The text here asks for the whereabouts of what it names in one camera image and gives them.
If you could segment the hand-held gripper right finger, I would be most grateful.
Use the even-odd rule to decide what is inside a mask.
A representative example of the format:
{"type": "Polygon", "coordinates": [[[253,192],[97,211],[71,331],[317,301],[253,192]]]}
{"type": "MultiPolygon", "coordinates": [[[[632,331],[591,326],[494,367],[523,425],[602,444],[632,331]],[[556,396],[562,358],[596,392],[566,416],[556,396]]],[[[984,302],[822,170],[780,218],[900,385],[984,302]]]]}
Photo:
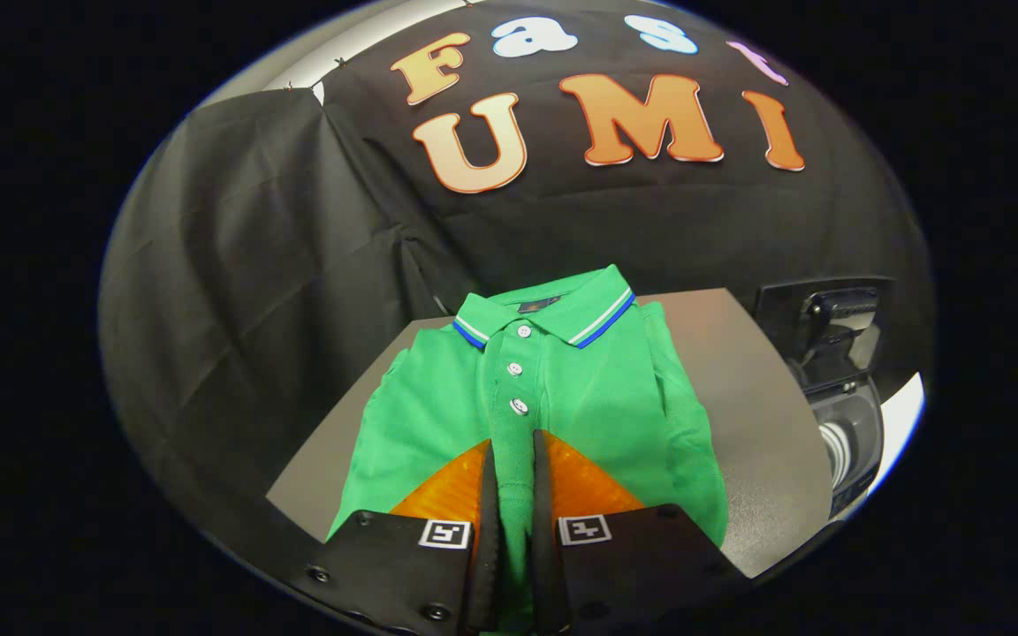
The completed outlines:
{"type": "Polygon", "coordinates": [[[532,585],[540,635],[679,635],[750,589],[678,504],[647,506],[534,433],[532,585]]]}

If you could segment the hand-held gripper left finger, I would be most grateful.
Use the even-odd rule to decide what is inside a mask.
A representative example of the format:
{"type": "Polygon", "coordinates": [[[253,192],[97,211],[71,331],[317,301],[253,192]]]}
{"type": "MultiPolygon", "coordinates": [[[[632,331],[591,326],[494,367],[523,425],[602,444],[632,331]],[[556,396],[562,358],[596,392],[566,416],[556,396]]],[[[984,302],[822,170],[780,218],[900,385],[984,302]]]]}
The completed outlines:
{"type": "Polygon", "coordinates": [[[348,516],[300,556],[293,588],[376,635],[476,635],[496,627],[501,534],[484,440],[391,511],[348,516]]]}

